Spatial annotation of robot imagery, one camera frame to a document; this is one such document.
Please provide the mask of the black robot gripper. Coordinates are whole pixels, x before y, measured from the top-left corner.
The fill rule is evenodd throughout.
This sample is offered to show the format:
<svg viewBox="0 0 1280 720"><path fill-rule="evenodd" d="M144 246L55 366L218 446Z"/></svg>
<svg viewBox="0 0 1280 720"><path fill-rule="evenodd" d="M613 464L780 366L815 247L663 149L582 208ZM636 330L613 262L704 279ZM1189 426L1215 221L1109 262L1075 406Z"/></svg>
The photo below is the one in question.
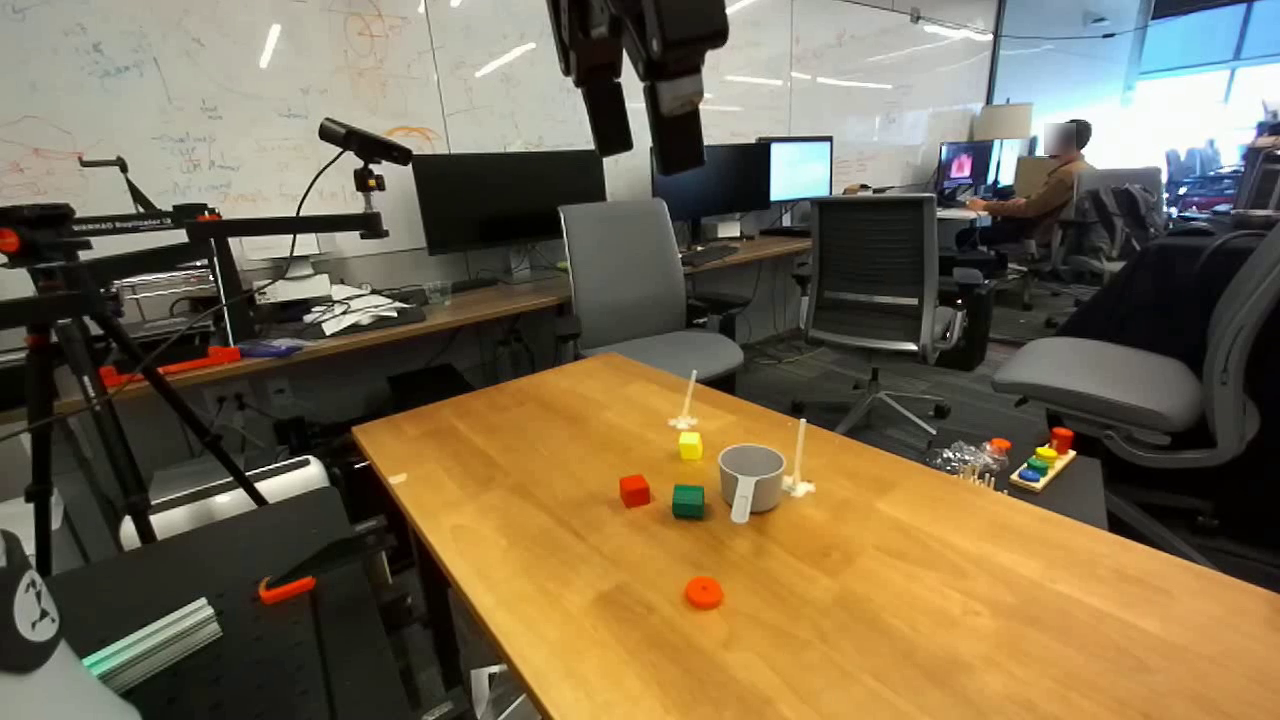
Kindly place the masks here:
<svg viewBox="0 0 1280 720"><path fill-rule="evenodd" d="M600 157L631 149L620 64L650 83L651 149L663 173L704 162L704 55L729 44L723 0L546 0L559 71L582 88Z"/></svg>

